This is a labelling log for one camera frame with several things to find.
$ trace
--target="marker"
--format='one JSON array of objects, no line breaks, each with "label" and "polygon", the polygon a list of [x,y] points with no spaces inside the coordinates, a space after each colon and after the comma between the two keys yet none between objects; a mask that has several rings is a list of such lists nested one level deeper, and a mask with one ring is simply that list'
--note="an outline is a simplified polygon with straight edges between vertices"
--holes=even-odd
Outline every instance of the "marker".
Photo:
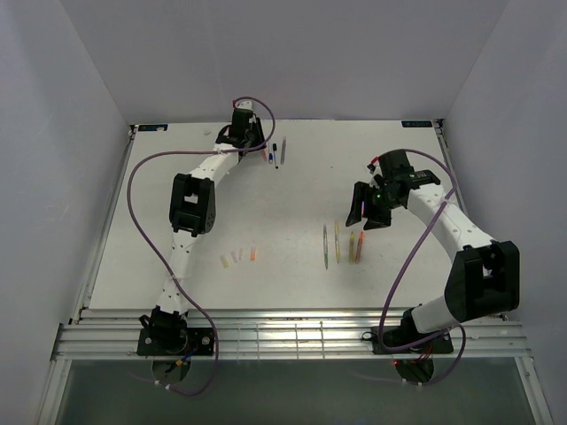
[{"label": "marker", "polygon": [[337,264],[340,262],[340,245],[338,244],[338,221],[335,220],[335,256],[337,257]]},{"label": "marker", "polygon": [[329,247],[327,246],[327,225],[322,225],[322,255],[325,259],[325,269],[329,270]]},{"label": "marker", "polygon": [[272,143],[272,151],[274,152],[274,165],[276,166],[276,170],[277,170],[277,144]]},{"label": "marker", "polygon": [[348,262],[354,263],[354,232],[351,232],[351,237],[348,241]]},{"label": "marker", "polygon": [[356,247],[356,257],[354,258],[354,262],[356,264],[361,262],[362,241],[364,241],[364,232],[361,232],[361,234],[358,236],[358,246]]},{"label": "marker", "polygon": [[280,154],[280,165],[283,165],[285,162],[285,145],[287,144],[287,138],[283,138],[282,142],[282,153]]}]

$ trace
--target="white tabletop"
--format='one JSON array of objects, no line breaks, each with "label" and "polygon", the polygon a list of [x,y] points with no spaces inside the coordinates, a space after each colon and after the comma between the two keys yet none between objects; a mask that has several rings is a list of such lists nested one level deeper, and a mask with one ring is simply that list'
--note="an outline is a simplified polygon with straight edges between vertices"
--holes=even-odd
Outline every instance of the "white tabletop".
[{"label": "white tabletop", "polygon": [[[126,206],[126,181],[142,158],[158,151],[210,150],[220,123],[172,124],[165,132],[139,132],[113,216],[89,308],[150,310],[166,270],[137,233]],[[264,124],[265,132],[269,123]],[[393,149],[413,148],[443,159],[433,128],[403,128],[399,121],[278,121],[273,141],[287,136],[285,164],[275,170],[253,153],[216,189],[216,222],[194,251],[187,291],[209,309],[374,308],[385,296],[423,223],[403,208],[392,226],[365,232],[361,263],[348,263],[351,230],[346,229],[353,185],[370,178],[366,165]],[[169,256],[169,201],[174,176],[190,173],[204,157],[156,158],[144,165],[133,187],[133,204],[148,235]],[[419,169],[431,169],[446,189],[449,180],[426,158],[409,155]],[[341,261],[334,250],[334,222],[340,223]],[[322,255],[322,227],[329,231],[329,270]],[[250,261],[250,249],[257,258]],[[245,248],[234,264],[230,255]],[[224,268],[225,255],[230,267]],[[442,294],[451,263],[431,237],[406,273],[392,305],[410,307]]]}]

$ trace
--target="gray wall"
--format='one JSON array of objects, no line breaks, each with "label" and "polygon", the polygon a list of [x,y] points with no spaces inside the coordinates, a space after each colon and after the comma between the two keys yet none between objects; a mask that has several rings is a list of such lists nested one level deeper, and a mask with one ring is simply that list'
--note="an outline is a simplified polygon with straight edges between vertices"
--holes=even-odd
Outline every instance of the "gray wall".
[{"label": "gray wall", "polygon": [[444,117],[507,0],[62,0],[130,123]]},{"label": "gray wall", "polygon": [[567,422],[567,3],[511,0],[447,116],[470,215],[522,254],[535,366],[556,423]]},{"label": "gray wall", "polygon": [[128,128],[58,0],[0,0],[0,422],[35,418]]}]

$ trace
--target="black clamp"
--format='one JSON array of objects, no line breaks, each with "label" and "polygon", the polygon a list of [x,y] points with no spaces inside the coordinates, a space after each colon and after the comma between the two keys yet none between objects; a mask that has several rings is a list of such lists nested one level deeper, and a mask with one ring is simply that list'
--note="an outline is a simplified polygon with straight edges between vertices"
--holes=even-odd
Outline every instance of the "black clamp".
[{"label": "black clamp", "polygon": [[371,173],[376,171],[376,162],[382,174],[374,174],[373,184],[354,184],[351,211],[346,226],[368,219],[364,230],[388,228],[392,224],[392,210],[408,208],[409,191],[425,184],[440,184],[439,178],[429,170],[416,171],[408,161],[404,150],[389,151],[374,158],[367,165]]},{"label": "black clamp", "polygon": [[237,149],[252,149],[264,142],[260,118],[252,110],[241,108],[234,108],[230,125],[223,127],[216,138],[217,144],[226,143]]},{"label": "black clamp", "polygon": [[177,356],[191,351],[192,356],[214,354],[212,328],[188,328],[184,316],[178,312],[162,312],[159,307],[151,316],[140,317],[143,329],[138,337],[136,354],[139,356]]}]

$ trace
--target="purple cable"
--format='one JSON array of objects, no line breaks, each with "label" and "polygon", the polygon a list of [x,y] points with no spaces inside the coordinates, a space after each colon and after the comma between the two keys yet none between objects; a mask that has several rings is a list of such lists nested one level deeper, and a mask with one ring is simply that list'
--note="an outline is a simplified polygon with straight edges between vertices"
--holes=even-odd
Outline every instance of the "purple cable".
[{"label": "purple cable", "polygon": [[216,371],[217,371],[217,367],[218,367],[218,363],[219,363],[219,336],[218,336],[218,332],[217,332],[216,326],[214,326],[214,322],[213,322],[213,319],[211,318],[211,316],[199,304],[197,304],[189,296],[189,294],[183,289],[183,286],[177,280],[177,277],[175,276],[175,273],[174,273],[173,269],[171,268],[171,266],[169,265],[169,263],[167,262],[166,258],[159,251],[158,247],[151,241],[150,237],[148,237],[148,235],[145,233],[144,229],[140,225],[140,222],[138,221],[138,218],[136,217],[136,214],[134,213],[134,207],[132,206],[132,182],[134,181],[134,176],[136,175],[136,173],[140,169],[140,167],[143,164],[145,164],[146,162],[148,162],[148,161],[150,161],[151,159],[154,159],[154,158],[165,157],[165,156],[168,156],[168,155],[219,155],[221,153],[251,152],[251,151],[258,151],[260,149],[263,149],[264,146],[266,146],[266,143],[268,143],[268,141],[272,138],[272,135],[274,135],[274,131],[276,131],[276,117],[274,116],[274,113],[272,113],[271,109],[265,103],[263,103],[261,100],[255,98],[255,97],[239,97],[238,99],[234,100],[234,104],[236,104],[237,102],[239,102],[241,100],[252,100],[253,102],[257,102],[258,104],[261,104],[264,108],[266,108],[266,111],[268,111],[268,114],[269,114],[270,118],[272,119],[272,130],[269,132],[269,135],[268,135],[268,137],[266,138],[266,140],[264,141],[263,144],[256,146],[255,148],[227,149],[227,150],[224,150],[224,151],[165,151],[165,152],[154,153],[153,155],[150,155],[149,157],[142,159],[140,162],[138,162],[134,166],[134,168],[132,169],[132,173],[130,173],[130,177],[128,178],[128,185],[127,185],[127,188],[126,188],[126,200],[127,200],[127,203],[128,203],[128,212],[130,213],[130,218],[134,222],[134,226],[136,226],[136,228],[137,228],[138,232],[140,233],[140,235],[142,236],[142,238],[145,240],[145,242],[148,243],[148,245],[150,245],[151,250],[158,256],[159,260],[163,263],[164,267],[166,268],[167,272],[171,276],[171,279],[173,280],[173,282],[174,282],[175,286],[177,287],[177,289],[179,290],[179,292],[181,292],[181,294],[185,297],[185,299],[187,299],[187,301],[190,302],[191,305],[193,305],[201,314],[203,314],[203,316],[205,316],[207,321],[210,323],[211,328],[213,329],[214,349],[215,349],[214,350],[214,364],[213,364],[213,372],[211,372],[209,379],[205,382],[205,384],[200,389],[193,391],[193,392],[185,391],[181,388],[174,387],[173,385],[169,386],[169,388],[171,390],[178,392],[180,394],[183,394],[185,396],[189,396],[189,397],[198,396],[203,391],[205,391],[209,387],[211,382],[213,381],[214,376],[216,375]]}]

